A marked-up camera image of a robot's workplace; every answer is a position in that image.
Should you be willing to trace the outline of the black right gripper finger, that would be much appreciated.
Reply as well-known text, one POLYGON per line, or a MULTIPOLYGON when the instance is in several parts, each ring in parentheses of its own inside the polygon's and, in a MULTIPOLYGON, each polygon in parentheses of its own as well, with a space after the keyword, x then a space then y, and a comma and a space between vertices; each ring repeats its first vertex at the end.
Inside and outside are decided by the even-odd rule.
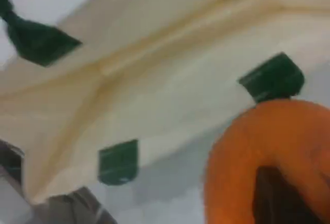
POLYGON ((277 168, 268 166, 257 169, 253 216, 258 224, 323 223, 296 187, 277 168))

